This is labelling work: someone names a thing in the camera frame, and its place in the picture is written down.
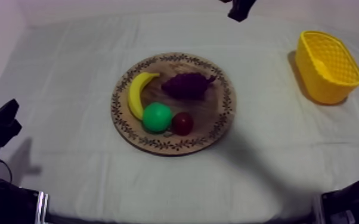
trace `toy fruit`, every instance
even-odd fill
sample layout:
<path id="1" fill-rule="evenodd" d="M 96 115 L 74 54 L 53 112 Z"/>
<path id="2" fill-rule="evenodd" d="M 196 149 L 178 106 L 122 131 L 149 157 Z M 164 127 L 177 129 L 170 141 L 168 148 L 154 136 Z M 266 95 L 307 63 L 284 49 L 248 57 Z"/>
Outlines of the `toy fruit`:
<path id="1" fill-rule="evenodd" d="M 215 79 L 216 76 L 207 79 L 200 73 L 183 73 L 162 84 L 162 89 L 175 99 L 203 99 L 203 94 Z"/>
<path id="2" fill-rule="evenodd" d="M 151 103 L 143 111 L 143 126 L 152 132 L 163 132 L 170 126 L 172 113 L 169 107 L 159 102 Z"/>
<path id="3" fill-rule="evenodd" d="M 141 93 L 143 88 L 154 78 L 160 76 L 159 73 L 142 72 L 131 82 L 128 93 L 128 105 L 132 114 L 139 120 L 143 117 L 143 107 Z"/>
<path id="4" fill-rule="evenodd" d="M 193 128 L 193 119 L 188 113 L 178 113 L 171 121 L 171 128 L 177 135 L 188 135 Z"/>

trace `decorative leaf border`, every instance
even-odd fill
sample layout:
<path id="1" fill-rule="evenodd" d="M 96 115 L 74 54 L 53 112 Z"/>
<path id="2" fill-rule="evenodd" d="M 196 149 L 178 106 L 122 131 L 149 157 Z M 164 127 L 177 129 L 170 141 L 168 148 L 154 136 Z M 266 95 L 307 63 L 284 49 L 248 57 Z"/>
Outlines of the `decorative leaf border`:
<path id="1" fill-rule="evenodd" d="M 140 73 L 142 69 L 146 69 L 151 64 L 156 63 L 158 61 L 167 61 L 167 62 L 179 62 L 186 61 L 188 63 L 192 63 L 196 66 L 203 67 L 204 69 L 210 69 L 210 71 L 217 76 L 217 79 L 220 82 L 221 87 L 224 90 L 222 101 L 223 112 L 219 114 L 218 120 L 214 123 L 214 126 L 211 131 L 209 131 L 208 136 L 194 138 L 194 139 L 186 139 L 180 140 L 179 142 L 171 142 L 171 141 L 161 141 L 159 139 L 150 139 L 146 136 L 139 136 L 136 131 L 133 130 L 132 127 L 122 118 L 121 102 L 120 95 L 123 90 L 132 82 L 133 78 L 136 74 Z M 112 95 L 112 119 L 115 126 L 120 129 L 125 137 L 131 139 L 133 141 L 137 140 L 139 145 L 145 145 L 149 147 L 153 147 L 158 150 L 175 150 L 179 151 L 182 148 L 190 148 L 195 145 L 203 148 L 205 144 L 210 142 L 214 142 L 217 138 L 221 137 L 222 134 L 226 131 L 225 126 L 232 122 L 228 118 L 228 116 L 233 113 L 233 108 L 235 108 L 234 102 L 231 100 L 231 91 L 232 86 L 229 84 L 227 78 L 221 69 L 219 69 L 216 65 L 208 62 L 207 60 L 203 60 L 197 56 L 183 54 L 183 53 L 167 53 L 155 55 L 153 57 L 147 58 L 144 61 L 138 63 L 135 67 L 128 70 L 119 83 L 116 86 L 116 89 Z"/>

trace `wooden plate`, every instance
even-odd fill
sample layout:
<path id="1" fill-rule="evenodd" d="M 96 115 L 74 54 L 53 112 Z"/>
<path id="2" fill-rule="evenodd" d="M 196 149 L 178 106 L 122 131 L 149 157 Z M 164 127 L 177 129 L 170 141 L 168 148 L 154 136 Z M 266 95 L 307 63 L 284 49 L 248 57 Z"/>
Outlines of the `wooden plate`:
<path id="1" fill-rule="evenodd" d="M 142 91 L 144 108 L 152 102 L 169 106 L 173 115 L 185 111 L 192 115 L 194 128 L 187 136 L 169 131 L 160 135 L 147 133 L 128 107 L 129 86 L 142 72 L 160 73 Z M 161 90 L 161 85 L 179 73 L 198 72 L 206 77 L 217 76 L 205 92 L 204 100 L 178 101 Z M 230 127 L 236 109 L 233 86 L 225 73 L 214 63 L 190 54 L 159 54 L 132 66 L 118 81 L 112 95 L 112 119 L 118 132 L 137 148 L 157 155 L 186 155 L 200 151 L 219 138 Z"/>

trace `purple grape bunch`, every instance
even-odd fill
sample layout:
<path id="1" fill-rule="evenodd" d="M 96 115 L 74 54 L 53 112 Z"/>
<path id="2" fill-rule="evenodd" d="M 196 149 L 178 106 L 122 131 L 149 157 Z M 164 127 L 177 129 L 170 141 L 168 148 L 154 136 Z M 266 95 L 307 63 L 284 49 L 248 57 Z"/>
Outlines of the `purple grape bunch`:
<path id="1" fill-rule="evenodd" d="M 205 78 L 200 73 L 183 73 L 162 84 L 162 90 L 175 99 L 203 99 L 203 94 L 216 76 Z"/>

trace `green ball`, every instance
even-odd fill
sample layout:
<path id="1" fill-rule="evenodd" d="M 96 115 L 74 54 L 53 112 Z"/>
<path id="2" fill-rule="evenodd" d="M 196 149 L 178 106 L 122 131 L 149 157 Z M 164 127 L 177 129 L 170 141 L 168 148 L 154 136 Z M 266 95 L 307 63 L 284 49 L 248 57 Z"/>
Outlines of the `green ball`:
<path id="1" fill-rule="evenodd" d="M 152 132 L 163 132 L 170 126 L 172 113 L 169 107 L 159 102 L 151 103 L 143 111 L 143 126 Z"/>

